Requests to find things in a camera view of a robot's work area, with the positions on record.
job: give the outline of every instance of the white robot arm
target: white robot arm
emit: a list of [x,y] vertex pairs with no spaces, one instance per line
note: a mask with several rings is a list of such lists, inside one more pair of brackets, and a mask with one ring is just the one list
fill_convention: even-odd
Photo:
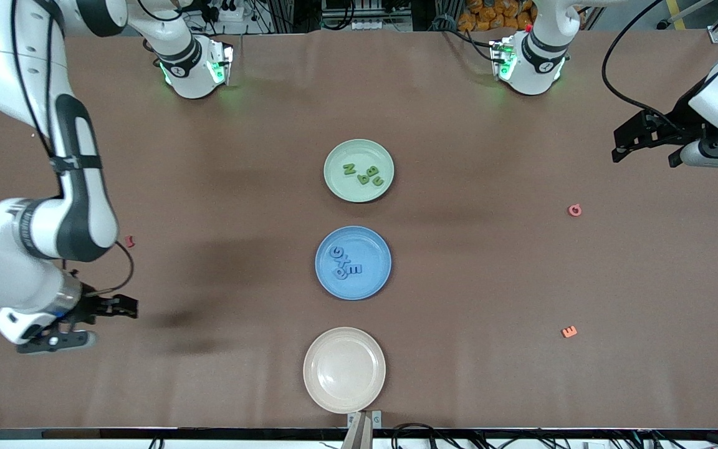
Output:
[[125,0],[0,0],[0,110],[37,128],[60,187],[55,197],[0,202],[0,332],[20,352],[95,341],[91,332],[60,332],[62,322],[73,330],[96,316],[136,317],[134,299],[102,298],[52,262],[94,261],[116,243],[91,119],[69,85],[64,37],[114,35],[126,22]]
[[534,0],[538,16],[529,31],[518,31],[491,49],[495,76],[517,92],[543,94],[561,76],[567,49],[581,26],[574,5],[610,6],[625,0]]
[[[184,0],[180,6],[189,6]],[[186,99],[200,99],[228,83],[231,46],[193,35],[171,0],[130,0],[128,23],[146,38],[160,60],[165,82]]]
[[680,145],[669,166],[718,168],[718,63],[666,115],[642,110],[615,130],[614,162],[640,148]]

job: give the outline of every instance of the cable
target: cable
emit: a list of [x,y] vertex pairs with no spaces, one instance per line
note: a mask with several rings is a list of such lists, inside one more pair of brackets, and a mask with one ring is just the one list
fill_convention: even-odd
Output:
[[667,438],[666,440],[669,441],[670,443],[674,444],[675,446],[677,446],[678,449],[686,449],[686,447],[684,447],[682,444],[678,443],[678,441],[672,440],[672,438]]
[[154,449],[154,444],[156,444],[157,442],[160,442],[160,444],[156,447],[156,449],[165,448],[165,439],[162,437],[154,437],[154,440],[152,440],[151,443],[148,444],[148,449]]
[[502,60],[502,59],[497,59],[496,57],[491,57],[491,56],[487,56],[487,54],[484,54],[484,52],[482,52],[481,49],[478,48],[478,46],[476,45],[476,41],[474,41],[473,38],[470,37],[470,32],[469,32],[469,31],[465,31],[464,33],[467,34],[467,38],[470,39],[470,43],[472,44],[472,48],[476,49],[476,51],[478,52],[478,54],[480,54],[483,59],[491,60],[491,62],[500,62],[500,63],[505,62],[505,61]]
[[387,22],[387,23],[390,23],[390,25],[395,27],[395,31],[397,31],[398,33],[403,33],[403,31],[400,28],[398,28],[398,24],[395,23],[395,19],[393,19],[392,12],[390,12],[390,14],[388,15],[387,20],[389,20],[389,22]]
[[[52,154],[57,154],[54,150],[54,139],[52,139],[52,114],[49,111],[49,86],[52,84],[52,29],[54,28],[54,19],[49,17],[49,26],[46,29],[46,85],[43,89],[43,108],[46,111],[46,131],[49,133],[49,145],[51,145]],[[57,184],[60,184],[60,176],[57,176]]]
[[41,130],[40,126],[37,124],[37,116],[35,116],[35,111],[32,109],[32,103],[29,102],[29,94],[26,93],[26,84],[24,83],[24,75],[21,73],[21,62],[18,60],[18,43],[16,42],[16,26],[15,26],[15,3],[12,2],[11,6],[11,44],[12,44],[12,59],[14,59],[15,62],[15,72],[18,78],[18,85],[21,88],[21,93],[24,97],[24,102],[26,103],[26,108],[29,111],[29,117],[32,119],[32,124],[35,126],[35,130],[37,131],[37,136],[40,137],[41,143],[43,144],[43,149],[46,151],[46,156],[49,158],[54,157],[54,152],[51,150],[51,147],[49,146],[49,143],[46,141],[46,138],[44,137],[43,131]]
[[630,433],[633,434],[633,439],[634,439],[637,443],[639,443],[639,446],[641,447],[641,449],[644,449],[644,441],[643,441],[641,438],[639,438],[639,434],[636,433],[636,431],[630,431]]
[[[354,0],[347,0],[350,1],[350,4],[345,5],[345,16],[342,17],[342,20],[340,23],[337,24],[337,26],[328,26],[325,23],[321,24],[322,28],[331,29],[331,31],[339,31],[340,29],[346,28],[348,25],[353,22],[353,15],[356,13],[356,3]],[[348,17],[348,8],[350,8],[350,17]]]
[[459,33],[458,31],[455,31],[455,29],[437,28],[437,29],[434,29],[434,31],[443,31],[443,32],[445,32],[445,33],[454,34],[454,35],[456,35],[456,37],[458,37],[459,39],[463,40],[464,42],[467,42],[468,44],[473,44],[473,43],[474,43],[474,45],[479,46],[479,47],[484,47],[484,48],[497,48],[497,47],[498,47],[497,44],[490,44],[490,43],[487,43],[487,42],[476,41],[476,40],[474,40],[474,39],[471,39],[471,38],[469,38],[469,37],[466,37],[466,36],[464,36],[464,34],[461,34],[461,33]]
[[126,276],[126,279],[122,283],[116,285],[115,287],[105,288],[104,290],[98,290],[96,292],[87,293],[87,294],[85,294],[85,297],[106,295],[108,293],[116,292],[117,290],[121,290],[123,287],[126,286],[126,284],[129,283],[129,281],[132,280],[132,275],[134,275],[134,273],[135,273],[135,260],[132,258],[132,254],[129,253],[129,250],[125,246],[123,246],[123,244],[121,242],[116,241],[115,244],[118,245],[118,248],[120,248],[120,250],[122,250],[123,253],[126,254],[126,258],[129,259],[129,274],[128,274],[128,276]]
[[160,22],[173,22],[174,20],[177,20],[177,18],[182,17],[182,14],[183,14],[183,12],[180,11],[180,12],[179,12],[179,15],[177,15],[177,16],[174,17],[174,18],[162,18],[162,17],[157,17],[156,15],[152,14],[151,11],[149,11],[148,9],[146,9],[146,6],[143,5],[143,0],[137,0],[137,4],[140,5],[140,9],[142,9],[143,12],[145,12],[145,13],[148,15],[148,17],[151,17],[151,18],[153,18],[154,20],[159,20]]
[[658,117],[661,117],[661,120],[664,120],[668,125],[672,126],[672,128],[675,128],[675,131],[678,131],[678,133],[683,134],[683,131],[674,123],[672,123],[672,120],[668,119],[666,115],[661,113],[660,111],[656,110],[655,108],[652,108],[651,106],[648,106],[644,103],[637,102],[636,100],[631,99],[631,97],[627,97],[625,94],[622,94],[620,91],[616,90],[615,86],[611,85],[611,82],[609,82],[608,74],[606,73],[606,70],[608,68],[608,60],[611,57],[611,53],[613,52],[613,49],[616,47],[616,44],[619,43],[620,39],[624,34],[628,32],[628,30],[636,23],[638,20],[642,17],[644,17],[647,12],[650,11],[650,9],[655,8],[659,3],[664,2],[664,0],[653,0],[652,3],[647,6],[647,8],[644,8],[639,12],[639,14],[636,14],[636,17],[633,18],[633,20],[630,20],[628,22],[628,25],[625,25],[625,28],[622,29],[622,31],[619,32],[618,35],[616,35],[613,42],[611,42],[611,46],[609,47],[608,51],[606,51],[606,56],[603,58],[603,65],[601,68],[601,74],[603,77],[603,84],[606,85],[606,87],[611,91],[612,94],[615,94],[620,100],[623,100],[624,102],[630,103],[631,105],[636,106],[639,109],[650,111],[650,113],[655,114]]
[[270,31],[270,25],[268,25],[268,23],[265,22],[265,17],[262,16],[262,11],[260,11],[259,8],[257,8],[257,0],[251,0],[251,3],[254,4],[254,6],[252,6],[254,8],[254,12],[256,12],[257,17],[259,17],[259,20],[262,21],[262,25],[265,25],[265,29],[267,29],[267,33],[273,34],[273,32]]
[[445,435],[442,432],[438,431],[434,427],[431,427],[428,424],[422,424],[422,423],[406,423],[406,424],[401,424],[401,425],[395,426],[394,430],[393,430],[393,436],[390,438],[390,445],[391,445],[391,447],[393,447],[393,449],[399,449],[399,446],[398,446],[399,432],[402,432],[410,427],[422,427],[423,429],[428,429],[429,431],[431,431],[431,435],[429,436],[429,439],[431,440],[432,447],[436,447],[436,444],[433,443],[433,438],[434,438],[433,435],[436,435],[442,441],[445,441],[445,443],[450,444],[453,447],[456,447],[456,449],[464,449],[464,447],[459,446],[459,444],[456,443],[456,441],[453,440],[453,438],[445,437]]
[[295,26],[295,25],[293,24],[293,22],[290,22],[289,20],[285,19],[284,17],[282,17],[282,16],[280,16],[280,15],[278,15],[278,14],[273,14],[273,11],[271,11],[270,8],[268,8],[268,5],[266,5],[264,2],[259,2],[259,4],[262,5],[262,8],[265,9],[265,11],[267,11],[267,13],[270,14],[271,17],[280,18],[281,20],[283,20],[284,22],[286,22],[287,25],[289,25],[289,26]]

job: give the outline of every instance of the green plate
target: green plate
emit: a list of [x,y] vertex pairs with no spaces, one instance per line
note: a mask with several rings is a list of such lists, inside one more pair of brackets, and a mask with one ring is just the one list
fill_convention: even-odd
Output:
[[325,184],[345,201],[373,201],[390,188],[395,164],[390,153],[372,140],[353,139],[337,145],[323,165]]

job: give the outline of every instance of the white plate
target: white plate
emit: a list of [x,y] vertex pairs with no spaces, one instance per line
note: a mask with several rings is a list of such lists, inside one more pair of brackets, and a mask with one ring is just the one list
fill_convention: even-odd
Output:
[[386,148],[367,139],[342,142],[323,164],[325,184],[334,195],[352,203],[373,201],[383,195],[394,176],[393,157]]
[[304,384],[317,405],[333,413],[364,410],[384,386],[384,352],[367,332],[336,327],[313,341],[304,358]]

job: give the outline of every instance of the table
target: table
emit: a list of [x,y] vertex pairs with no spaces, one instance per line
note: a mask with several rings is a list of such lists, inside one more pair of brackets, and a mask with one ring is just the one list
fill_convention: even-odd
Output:
[[[612,38],[578,34],[540,97],[441,34],[234,38],[233,85],[202,100],[163,85],[137,39],[69,39],[136,242],[123,292],[140,318],[101,319],[96,347],[51,356],[0,337],[0,427],[344,425],[302,380],[307,347],[336,326],[384,349],[371,408],[387,426],[718,427],[718,170],[671,170],[672,148],[611,162],[636,112],[601,83]],[[704,31],[634,32],[611,80],[669,110],[717,58]],[[31,133],[0,113],[0,199],[55,193]],[[371,204],[322,180],[357,137],[396,161]],[[314,274],[345,225],[393,252],[368,301],[338,301]],[[106,287],[126,262],[72,268]]]

